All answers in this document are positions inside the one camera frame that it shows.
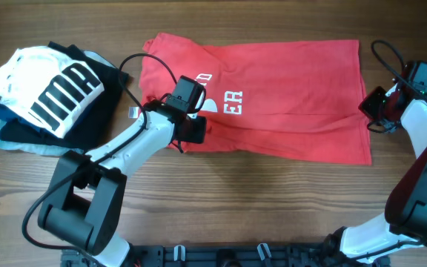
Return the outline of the red printed t-shirt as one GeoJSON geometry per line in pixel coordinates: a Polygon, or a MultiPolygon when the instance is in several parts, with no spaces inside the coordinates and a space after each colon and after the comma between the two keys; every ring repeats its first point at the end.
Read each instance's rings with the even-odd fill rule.
{"type": "Polygon", "coordinates": [[[185,151],[371,164],[356,39],[213,46],[160,33],[143,48],[144,102],[172,92],[181,76],[206,89],[205,140],[185,151]]]}

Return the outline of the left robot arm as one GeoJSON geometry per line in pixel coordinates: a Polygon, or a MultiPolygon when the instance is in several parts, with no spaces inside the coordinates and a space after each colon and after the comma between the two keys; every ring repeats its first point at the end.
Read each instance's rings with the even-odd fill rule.
{"type": "Polygon", "coordinates": [[[203,142],[206,119],[197,112],[205,100],[205,87],[181,76],[173,93],[146,103],[142,117],[107,144],[58,161],[38,225],[68,242],[62,266],[135,265],[131,244],[116,232],[127,180],[169,144],[203,142]]]}

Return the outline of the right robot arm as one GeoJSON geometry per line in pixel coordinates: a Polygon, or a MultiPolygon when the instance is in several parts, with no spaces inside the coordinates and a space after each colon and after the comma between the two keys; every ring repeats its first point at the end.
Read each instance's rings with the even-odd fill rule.
{"type": "Polygon", "coordinates": [[[407,248],[427,248],[427,62],[408,62],[390,90],[372,91],[359,109],[385,132],[403,128],[416,160],[392,190],[385,210],[327,236],[321,266],[373,265],[407,248]]]}

